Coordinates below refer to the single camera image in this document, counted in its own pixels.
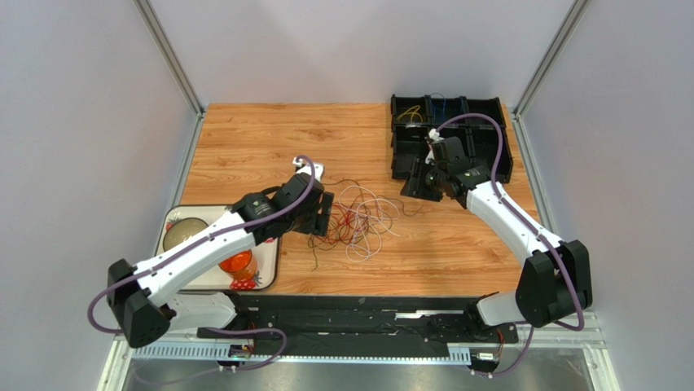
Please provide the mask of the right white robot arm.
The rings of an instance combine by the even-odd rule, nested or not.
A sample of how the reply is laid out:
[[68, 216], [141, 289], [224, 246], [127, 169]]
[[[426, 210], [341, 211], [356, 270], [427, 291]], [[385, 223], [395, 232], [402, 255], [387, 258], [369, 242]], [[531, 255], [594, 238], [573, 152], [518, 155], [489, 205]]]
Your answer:
[[532, 219], [490, 169], [472, 164], [459, 139], [438, 139], [430, 147], [427, 157], [413, 159], [402, 195], [456, 200], [493, 230], [521, 266], [515, 289], [471, 304], [472, 321], [481, 328], [503, 323], [544, 327], [571, 314], [582, 315], [593, 302], [586, 246], [579, 240], [563, 240]]

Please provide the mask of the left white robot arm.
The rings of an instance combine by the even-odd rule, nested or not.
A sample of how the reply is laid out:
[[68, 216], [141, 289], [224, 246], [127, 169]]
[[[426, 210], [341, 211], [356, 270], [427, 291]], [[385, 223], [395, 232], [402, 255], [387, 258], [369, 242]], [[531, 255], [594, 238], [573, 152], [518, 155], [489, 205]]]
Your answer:
[[119, 325], [114, 332], [141, 348], [170, 331], [229, 325], [236, 308], [225, 293], [182, 290], [226, 259], [288, 232], [325, 235], [334, 196], [322, 179], [321, 164], [305, 166], [279, 187], [245, 195], [170, 250], [134, 265], [112, 263], [103, 297]]

